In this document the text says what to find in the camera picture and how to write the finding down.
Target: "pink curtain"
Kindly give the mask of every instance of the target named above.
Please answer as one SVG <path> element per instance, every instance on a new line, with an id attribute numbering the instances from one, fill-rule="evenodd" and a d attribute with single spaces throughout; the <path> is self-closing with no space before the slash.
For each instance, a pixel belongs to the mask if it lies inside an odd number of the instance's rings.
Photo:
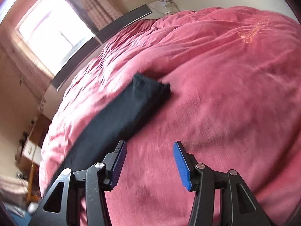
<path id="1" fill-rule="evenodd" d="M 122 16 L 111 0 L 79 0 L 99 30 Z"/>
<path id="2" fill-rule="evenodd" d="M 0 197 L 7 203 L 26 208 L 26 195 L 28 193 L 28 182 L 0 175 Z"/>

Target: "wooden cabinet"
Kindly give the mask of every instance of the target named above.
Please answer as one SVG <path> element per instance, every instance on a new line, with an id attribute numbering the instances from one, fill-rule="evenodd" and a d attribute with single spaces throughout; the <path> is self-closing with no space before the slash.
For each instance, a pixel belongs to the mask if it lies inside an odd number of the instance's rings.
<path id="1" fill-rule="evenodd" d="M 42 147 L 45 136 L 48 132 L 51 121 L 44 115 L 40 114 L 28 138 L 37 146 Z"/>
<path id="2" fill-rule="evenodd" d="M 33 125 L 33 128 L 23 148 L 20 161 L 17 164 L 20 171 L 29 174 L 31 171 L 32 162 L 35 163 L 37 168 L 39 167 L 40 162 L 42 161 L 41 147 L 50 123 L 51 121 L 44 115 L 41 114 L 38 116 L 38 119 Z"/>

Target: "black cloth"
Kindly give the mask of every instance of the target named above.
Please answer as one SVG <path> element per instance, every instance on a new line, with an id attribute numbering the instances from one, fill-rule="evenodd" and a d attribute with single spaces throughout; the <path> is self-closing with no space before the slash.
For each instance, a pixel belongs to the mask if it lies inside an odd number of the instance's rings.
<path id="1" fill-rule="evenodd" d="M 85 127 L 53 175 L 46 192 L 65 168 L 88 169 L 114 152 L 120 140 L 129 140 L 170 96 L 170 85 L 141 74 Z"/>

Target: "pink duvet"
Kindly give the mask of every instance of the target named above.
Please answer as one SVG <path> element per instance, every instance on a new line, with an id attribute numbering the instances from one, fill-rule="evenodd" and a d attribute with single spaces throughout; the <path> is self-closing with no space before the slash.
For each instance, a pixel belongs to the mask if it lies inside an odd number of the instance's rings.
<path id="1" fill-rule="evenodd" d="M 112 225 L 187 225 L 194 193 L 181 184 L 176 140 L 213 170 L 236 169 L 283 223 L 301 198 L 301 26 L 249 7 L 183 11 L 118 33 L 65 93 L 42 148 L 41 190 L 136 72 L 170 83 L 172 95 L 127 143 L 106 193 Z"/>

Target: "window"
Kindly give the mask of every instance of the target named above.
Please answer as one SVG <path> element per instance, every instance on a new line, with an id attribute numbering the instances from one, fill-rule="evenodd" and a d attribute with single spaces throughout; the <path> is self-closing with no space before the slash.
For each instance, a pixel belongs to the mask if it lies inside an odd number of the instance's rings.
<path id="1" fill-rule="evenodd" d="M 19 32 L 54 75 L 93 37 L 65 0 L 39 0 L 23 18 Z"/>

